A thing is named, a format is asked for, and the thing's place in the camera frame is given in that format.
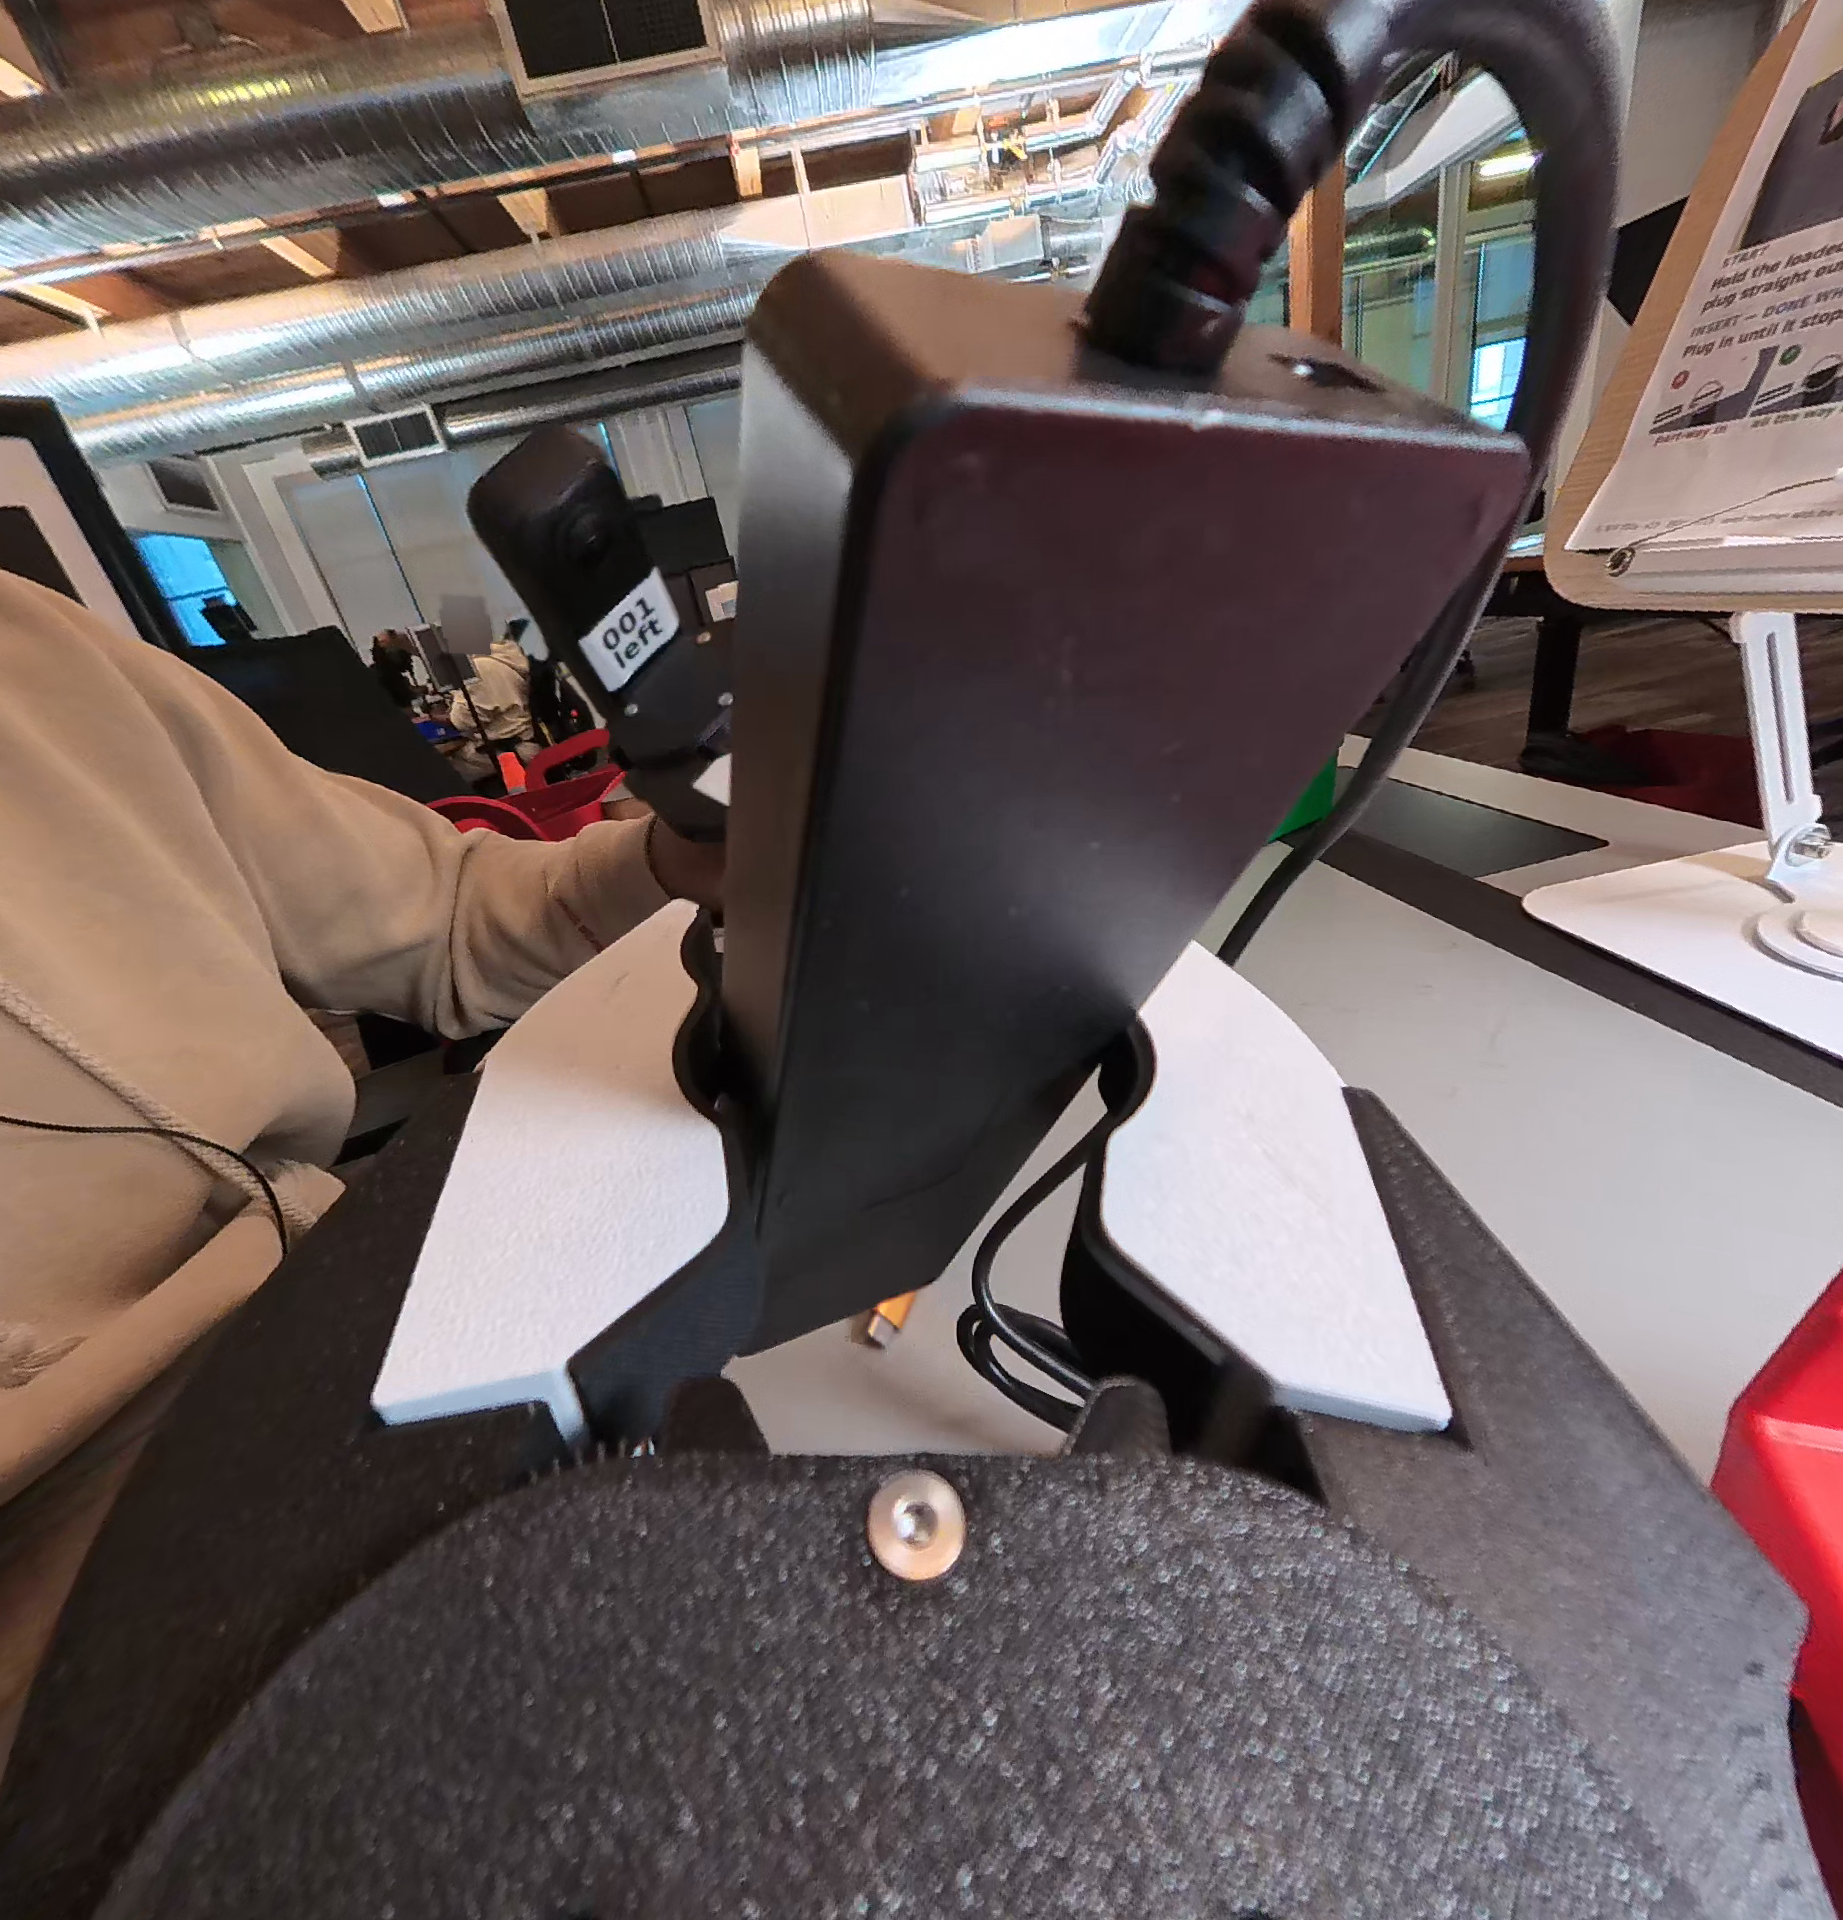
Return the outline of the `black screen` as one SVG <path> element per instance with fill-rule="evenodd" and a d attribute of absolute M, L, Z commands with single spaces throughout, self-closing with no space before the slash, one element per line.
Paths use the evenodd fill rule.
<path fill-rule="evenodd" d="M 186 650 L 297 756 L 416 803 L 466 797 L 468 782 L 394 708 L 339 627 Z"/>

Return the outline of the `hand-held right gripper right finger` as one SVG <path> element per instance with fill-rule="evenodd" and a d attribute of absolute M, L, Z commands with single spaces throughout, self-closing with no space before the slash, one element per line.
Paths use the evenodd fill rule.
<path fill-rule="evenodd" d="M 1190 945 L 1105 1083 L 1060 1284 L 1083 1369 L 1146 1381 L 1178 1452 L 1248 1456 L 1277 1413 L 1446 1432 L 1349 1086 L 1296 1023 Z"/>

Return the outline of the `red handled basket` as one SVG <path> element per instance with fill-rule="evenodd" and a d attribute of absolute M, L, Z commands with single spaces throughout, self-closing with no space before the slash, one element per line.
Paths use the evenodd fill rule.
<path fill-rule="evenodd" d="M 459 831 L 484 830 L 522 842 L 573 841 L 590 826 L 643 819 L 648 813 L 627 787 L 606 728 L 541 751 L 523 768 L 522 784 L 510 784 L 500 797 L 436 799 L 429 811 Z"/>

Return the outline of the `person's left hand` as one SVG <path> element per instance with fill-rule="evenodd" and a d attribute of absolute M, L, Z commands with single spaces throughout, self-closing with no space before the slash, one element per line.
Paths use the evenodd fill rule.
<path fill-rule="evenodd" d="M 645 824 L 648 875 L 669 900 L 691 900 L 695 907 L 723 918 L 725 897 L 725 841 L 693 841 L 674 826 L 651 814 Z"/>

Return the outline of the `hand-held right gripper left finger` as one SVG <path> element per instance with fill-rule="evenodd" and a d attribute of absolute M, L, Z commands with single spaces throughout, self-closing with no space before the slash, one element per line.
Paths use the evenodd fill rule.
<path fill-rule="evenodd" d="M 648 1310 L 731 1214 L 678 1062 L 695 933 L 666 904 L 487 1054 L 376 1377 L 384 1425 L 537 1405 L 555 1432 L 654 1430 L 674 1366 Z"/>

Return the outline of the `black usb cable orange plugs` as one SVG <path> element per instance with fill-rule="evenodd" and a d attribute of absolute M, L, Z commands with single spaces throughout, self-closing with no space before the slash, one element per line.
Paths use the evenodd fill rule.
<path fill-rule="evenodd" d="M 1057 1193 L 1100 1162 L 1115 1117 L 1100 1117 L 1057 1162 L 1042 1171 L 982 1234 L 973 1254 L 972 1304 L 956 1322 L 958 1355 L 995 1392 L 1042 1428 L 1075 1437 L 1100 1375 L 1087 1366 L 1065 1322 L 1006 1306 L 997 1264 L 1007 1241 Z"/>

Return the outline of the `silver air duct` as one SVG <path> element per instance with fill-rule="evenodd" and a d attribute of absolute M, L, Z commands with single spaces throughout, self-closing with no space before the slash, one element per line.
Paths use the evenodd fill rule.
<path fill-rule="evenodd" d="M 0 274 L 871 104 L 928 4 L 489 4 L 0 106 Z"/>
<path fill-rule="evenodd" d="M 493 376 L 672 345 L 742 318 L 804 236 L 707 210 L 0 348 L 0 399 L 44 399 L 94 462 L 388 414 Z"/>

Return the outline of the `black usb hub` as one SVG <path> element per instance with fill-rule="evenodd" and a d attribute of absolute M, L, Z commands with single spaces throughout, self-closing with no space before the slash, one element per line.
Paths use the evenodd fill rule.
<path fill-rule="evenodd" d="M 943 1276 L 1518 521 L 1526 447 L 1273 327 L 804 252 L 742 364 L 721 1004 L 742 1355 Z"/>

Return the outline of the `person's left forearm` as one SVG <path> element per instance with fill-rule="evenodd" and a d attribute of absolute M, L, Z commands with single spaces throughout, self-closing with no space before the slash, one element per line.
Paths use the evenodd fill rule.
<path fill-rule="evenodd" d="M 216 824 L 291 995 L 466 1039 L 518 1021 L 679 900 L 654 820 L 564 842 L 461 831 L 384 787 L 268 754 Z"/>

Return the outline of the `black table mat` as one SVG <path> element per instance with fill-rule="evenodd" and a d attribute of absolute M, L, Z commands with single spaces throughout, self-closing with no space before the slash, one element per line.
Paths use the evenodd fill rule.
<path fill-rule="evenodd" d="M 1600 836 L 1401 780 L 1384 780 L 1352 831 L 1472 879 L 1606 849 Z"/>

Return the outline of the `person's beige hoodie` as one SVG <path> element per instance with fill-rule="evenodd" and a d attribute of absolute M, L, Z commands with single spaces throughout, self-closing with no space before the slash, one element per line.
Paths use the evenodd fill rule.
<path fill-rule="evenodd" d="M 275 752 L 207 675 L 0 570 L 0 1516 L 342 1193 L 356 1086 L 215 813 Z"/>

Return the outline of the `large red plastic bin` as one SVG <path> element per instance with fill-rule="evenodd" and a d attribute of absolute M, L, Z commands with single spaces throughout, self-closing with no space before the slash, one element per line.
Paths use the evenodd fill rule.
<path fill-rule="evenodd" d="M 1713 1492 L 1808 1615 L 1791 1746 L 1808 1836 L 1843 1916 L 1843 1268 L 1730 1411 Z"/>

